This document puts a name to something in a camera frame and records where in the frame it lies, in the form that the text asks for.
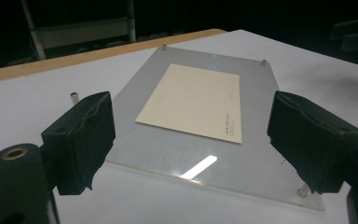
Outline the wooden table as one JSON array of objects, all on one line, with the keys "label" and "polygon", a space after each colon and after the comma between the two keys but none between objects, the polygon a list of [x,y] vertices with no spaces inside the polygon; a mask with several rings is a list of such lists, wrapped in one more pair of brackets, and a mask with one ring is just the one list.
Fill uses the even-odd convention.
[{"label": "wooden table", "polygon": [[53,59],[33,63],[23,63],[0,68],[0,81],[8,80],[16,77],[26,77],[29,75],[46,72],[54,69],[60,69],[81,63],[88,63],[122,54],[132,53],[144,49],[152,49],[163,45],[171,45],[191,40],[197,40],[213,35],[225,34],[226,31],[221,29],[208,29],[188,34],[173,35],[167,37],[156,38],[123,46],[112,47],[107,49],[98,49],[84,53],[78,53],[69,56],[63,56]]}]

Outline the grey metal stand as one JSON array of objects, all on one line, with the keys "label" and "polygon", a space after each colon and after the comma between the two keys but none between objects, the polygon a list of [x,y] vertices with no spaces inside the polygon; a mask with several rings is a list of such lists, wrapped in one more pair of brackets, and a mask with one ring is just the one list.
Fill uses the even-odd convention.
[{"label": "grey metal stand", "polygon": [[37,28],[27,0],[21,0],[22,10],[34,43],[36,58],[46,60],[46,49],[124,35],[128,37],[130,43],[134,43],[136,41],[134,3],[133,0],[125,1],[126,15],[124,17]]}]

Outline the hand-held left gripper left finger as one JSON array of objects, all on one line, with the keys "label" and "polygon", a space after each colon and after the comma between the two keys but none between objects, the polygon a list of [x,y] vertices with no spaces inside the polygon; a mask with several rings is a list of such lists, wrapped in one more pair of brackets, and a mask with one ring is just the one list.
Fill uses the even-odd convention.
[{"label": "hand-held left gripper left finger", "polygon": [[41,136],[48,185],[61,195],[91,189],[116,138],[111,94],[103,91],[82,99]]}]

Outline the picture card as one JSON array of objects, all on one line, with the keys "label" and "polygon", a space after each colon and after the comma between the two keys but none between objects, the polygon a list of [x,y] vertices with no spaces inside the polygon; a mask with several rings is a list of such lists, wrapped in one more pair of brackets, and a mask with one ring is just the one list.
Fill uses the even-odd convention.
[{"label": "picture card", "polygon": [[136,121],[240,144],[240,77],[172,63]]}]

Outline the white board sheet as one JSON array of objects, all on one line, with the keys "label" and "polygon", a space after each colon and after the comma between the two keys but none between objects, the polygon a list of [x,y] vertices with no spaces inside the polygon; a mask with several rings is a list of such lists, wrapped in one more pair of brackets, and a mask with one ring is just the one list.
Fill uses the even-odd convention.
[{"label": "white board sheet", "polygon": [[[282,90],[358,127],[358,64],[243,30],[170,46],[267,60]],[[41,132],[71,106],[71,92],[119,92],[154,50],[0,81],[0,150],[38,144]],[[63,224],[348,224],[344,193],[323,200],[325,209],[316,212],[108,164],[92,189],[60,196],[57,205]]]}]

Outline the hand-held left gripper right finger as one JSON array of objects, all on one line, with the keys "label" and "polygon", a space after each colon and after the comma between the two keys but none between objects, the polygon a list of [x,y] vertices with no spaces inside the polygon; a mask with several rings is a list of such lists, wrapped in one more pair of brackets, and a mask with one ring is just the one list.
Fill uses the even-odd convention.
[{"label": "hand-held left gripper right finger", "polygon": [[267,134],[312,192],[340,190],[342,162],[358,147],[357,127],[302,96],[276,91]]}]

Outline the clear acrylic photo frame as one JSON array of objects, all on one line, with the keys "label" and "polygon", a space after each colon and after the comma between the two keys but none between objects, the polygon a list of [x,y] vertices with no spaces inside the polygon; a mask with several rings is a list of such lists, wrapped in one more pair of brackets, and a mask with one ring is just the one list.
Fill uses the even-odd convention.
[{"label": "clear acrylic photo frame", "polygon": [[[319,194],[297,196],[303,181],[269,142],[269,113],[278,85],[269,63],[261,66],[260,62],[188,49],[158,48],[113,101],[117,138],[108,161],[207,188],[324,210]],[[240,144],[136,121],[172,63],[240,77]]]}]

